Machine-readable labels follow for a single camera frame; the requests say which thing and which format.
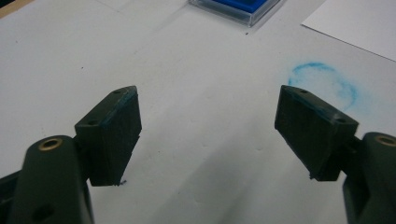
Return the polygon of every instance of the blue ink smudge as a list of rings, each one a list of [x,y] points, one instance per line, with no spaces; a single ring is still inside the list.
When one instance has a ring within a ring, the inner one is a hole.
[[[311,91],[342,111],[352,107],[358,98],[354,85],[325,63],[304,63],[292,70],[289,85]]]

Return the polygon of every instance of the blue object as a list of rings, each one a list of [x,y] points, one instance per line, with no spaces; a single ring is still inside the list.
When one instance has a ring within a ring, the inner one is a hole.
[[[218,3],[222,3],[229,7],[235,7],[243,11],[253,13],[267,0],[213,0]]]

